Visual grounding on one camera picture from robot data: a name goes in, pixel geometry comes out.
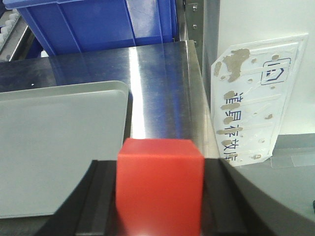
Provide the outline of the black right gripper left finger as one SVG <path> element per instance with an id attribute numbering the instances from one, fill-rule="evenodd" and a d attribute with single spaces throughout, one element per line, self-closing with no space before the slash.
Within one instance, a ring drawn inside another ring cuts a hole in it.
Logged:
<path id="1" fill-rule="evenodd" d="M 115 236 L 114 160 L 93 160 L 79 184 L 37 236 Z"/>

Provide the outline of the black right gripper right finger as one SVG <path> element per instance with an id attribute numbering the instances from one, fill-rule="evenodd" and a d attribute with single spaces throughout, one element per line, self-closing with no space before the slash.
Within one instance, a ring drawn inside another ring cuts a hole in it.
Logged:
<path id="1" fill-rule="evenodd" d="M 315 223 L 268 196 L 221 159 L 206 159 L 204 236 L 313 236 Z"/>

